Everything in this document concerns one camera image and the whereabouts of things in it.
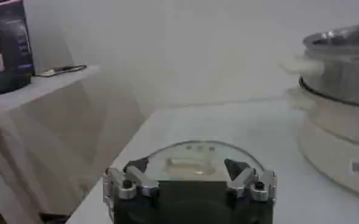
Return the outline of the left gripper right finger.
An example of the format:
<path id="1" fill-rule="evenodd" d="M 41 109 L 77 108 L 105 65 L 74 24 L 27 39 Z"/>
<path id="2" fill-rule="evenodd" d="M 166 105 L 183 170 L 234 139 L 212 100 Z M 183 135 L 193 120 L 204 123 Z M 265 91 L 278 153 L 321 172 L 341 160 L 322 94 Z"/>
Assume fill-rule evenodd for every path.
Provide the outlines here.
<path id="1" fill-rule="evenodd" d="M 227 188 L 234 198 L 247 197 L 253 201 L 276 201 L 277 175 L 273 170 L 258 172 L 248 163 L 225 159 L 230 181 Z"/>

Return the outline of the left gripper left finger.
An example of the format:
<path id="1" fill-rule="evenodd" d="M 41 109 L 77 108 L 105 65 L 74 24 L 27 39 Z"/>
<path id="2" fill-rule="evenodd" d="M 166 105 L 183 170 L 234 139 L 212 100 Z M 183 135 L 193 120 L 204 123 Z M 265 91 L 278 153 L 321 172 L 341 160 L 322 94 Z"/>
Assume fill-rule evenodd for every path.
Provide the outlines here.
<path id="1" fill-rule="evenodd" d="M 102 181 L 104 198 L 131 200 L 138 195 L 138 191 L 145 197 L 157 197 L 159 183 L 145 174 L 148 164 L 148 158 L 141 158 L 129 161 L 122 170 L 107 168 Z"/>

